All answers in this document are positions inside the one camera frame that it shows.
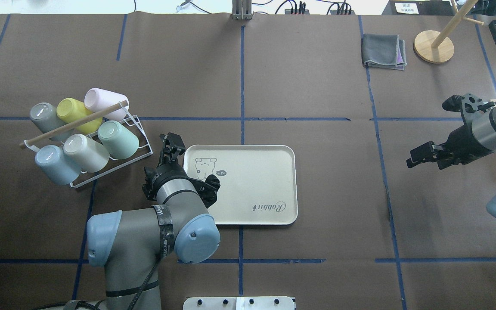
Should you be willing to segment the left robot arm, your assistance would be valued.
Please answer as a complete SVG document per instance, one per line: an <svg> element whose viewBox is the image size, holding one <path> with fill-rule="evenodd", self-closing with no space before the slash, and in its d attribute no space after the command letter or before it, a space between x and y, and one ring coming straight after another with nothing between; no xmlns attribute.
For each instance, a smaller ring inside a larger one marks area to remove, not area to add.
<svg viewBox="0 0 496 310"><path fill-rule="evenodd" d="M214 175L188 177L177 158L186 147L172 132L160 135L159 164L144 169L149 208L96 214L87 223L88 260L105 269L106 297L89 310L161 309L158 265L172 253L199 263L218 249L220 233L208 208L217 201Z"/></svg>

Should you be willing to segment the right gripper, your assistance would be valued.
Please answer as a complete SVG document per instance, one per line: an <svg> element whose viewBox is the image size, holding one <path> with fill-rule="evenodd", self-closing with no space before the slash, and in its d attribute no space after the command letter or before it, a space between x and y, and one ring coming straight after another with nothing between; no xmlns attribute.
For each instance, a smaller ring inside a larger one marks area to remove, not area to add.
<svg viewBox="0 0 496 310"><path fill-rule="evenodd" d="M495 150L495 130L490 109L495 102L484 102L472 94L451 96L442 104L450 112L460 112L463 125L449 134L447 141L436 145L429 141L410 151L406 160L408 168L427 162L436 162L445 169L451 165L469 164Z"/></svg>

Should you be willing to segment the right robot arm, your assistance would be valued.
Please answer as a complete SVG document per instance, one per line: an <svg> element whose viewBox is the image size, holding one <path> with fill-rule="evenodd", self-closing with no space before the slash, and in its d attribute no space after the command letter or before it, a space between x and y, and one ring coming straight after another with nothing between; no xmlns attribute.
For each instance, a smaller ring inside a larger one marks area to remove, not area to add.
<svg viewBox="0 0 496 310"><path fill-rule="evenodd" d="M442 144L432 141L410 151L407 167L435 162L439 169L469 164L496 152L496 100L485 102L474 94L454 95L442 103L443 110L459 112L463 125ZM496 218L496 195L486 205Z"/></svg>

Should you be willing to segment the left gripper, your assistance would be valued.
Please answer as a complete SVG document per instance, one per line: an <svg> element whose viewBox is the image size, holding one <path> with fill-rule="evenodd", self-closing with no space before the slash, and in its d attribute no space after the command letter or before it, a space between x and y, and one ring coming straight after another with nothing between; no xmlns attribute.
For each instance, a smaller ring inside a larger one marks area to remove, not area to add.
<svg viewBox="0 0 496 310"><path fill-rule="evenodd" d="M159 138L163 143L159 165L154 169L144 167L146 183L142 189L146 199L165 204L166 198L157 198L159 190L163 189L165 184L178 179L193 186L193 192L200 196L206 208L212 206L218 199L219 179L213 174L209 175L206 181L188 177L183 167L177 163L177 157L186 151L181 136L175 133L168 133L168 136L161 133Z"/></svg>

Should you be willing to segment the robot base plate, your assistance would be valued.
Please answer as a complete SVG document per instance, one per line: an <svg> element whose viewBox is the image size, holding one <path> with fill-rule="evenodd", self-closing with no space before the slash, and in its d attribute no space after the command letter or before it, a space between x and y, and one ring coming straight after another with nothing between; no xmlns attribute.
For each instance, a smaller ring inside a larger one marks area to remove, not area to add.
<svg viewBox="0 0 496 310"><path fill-rule="evenodd" d="M183 310L295 310L289 296L220 296L187 298Z"/></svg>

